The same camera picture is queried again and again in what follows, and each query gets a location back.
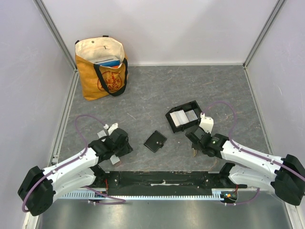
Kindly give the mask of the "black leather card holder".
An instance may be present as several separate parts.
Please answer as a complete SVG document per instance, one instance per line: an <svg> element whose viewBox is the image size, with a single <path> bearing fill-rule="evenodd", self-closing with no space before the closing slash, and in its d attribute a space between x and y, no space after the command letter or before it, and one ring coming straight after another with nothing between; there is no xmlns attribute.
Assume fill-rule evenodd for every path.
<svg viewBox="0 0 305 229"><path fill-rule="evenodd" d="M160 148L164 146L166 140L167 138L163 134L155 130L144 142L144 146L146 146L153 153L156 153Z"/></svg>

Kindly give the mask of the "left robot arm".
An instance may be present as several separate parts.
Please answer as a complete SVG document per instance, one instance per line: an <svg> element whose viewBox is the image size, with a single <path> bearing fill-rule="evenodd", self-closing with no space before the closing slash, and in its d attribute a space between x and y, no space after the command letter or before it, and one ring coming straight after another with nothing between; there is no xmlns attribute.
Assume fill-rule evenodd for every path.
<svg viewBox="0 0 305 229"><path fill-rule="evenodd" d="M92 141L83 151L50 167L32 167L25 176L18 195L23 201L22 211L38 216L61 196L81 187L101 187L105 171L100 163L112 156L121 157L132 152L129 136L121 128Z"/></svg>

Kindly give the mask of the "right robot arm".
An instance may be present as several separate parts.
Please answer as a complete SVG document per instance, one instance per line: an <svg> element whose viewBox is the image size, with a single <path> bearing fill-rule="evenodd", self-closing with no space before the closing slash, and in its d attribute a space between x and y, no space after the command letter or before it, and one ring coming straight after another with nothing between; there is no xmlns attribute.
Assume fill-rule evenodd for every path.
<svg viewBox="0 0 305 229"><path fill-rule="evenodd" d="M247 185L275 193L282 201L299 206L305 195L305 168L293 155L285 157L265 154L243 145L229 137L204 131L194 126L186 132L193 149L209 157L231 162L228 171L218 176L222 187Z"/></svg>

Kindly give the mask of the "black plastic card bin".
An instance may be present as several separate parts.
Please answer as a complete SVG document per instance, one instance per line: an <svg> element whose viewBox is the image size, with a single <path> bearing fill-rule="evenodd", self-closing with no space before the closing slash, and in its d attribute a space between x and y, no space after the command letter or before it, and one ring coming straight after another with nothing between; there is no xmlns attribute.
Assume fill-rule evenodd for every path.
<svg viewBox="0 0 305 229"><path fill-rule="evenodd" d="M176 106L165 115L173 133L199 124L202 110L196 100Z"/></svg>

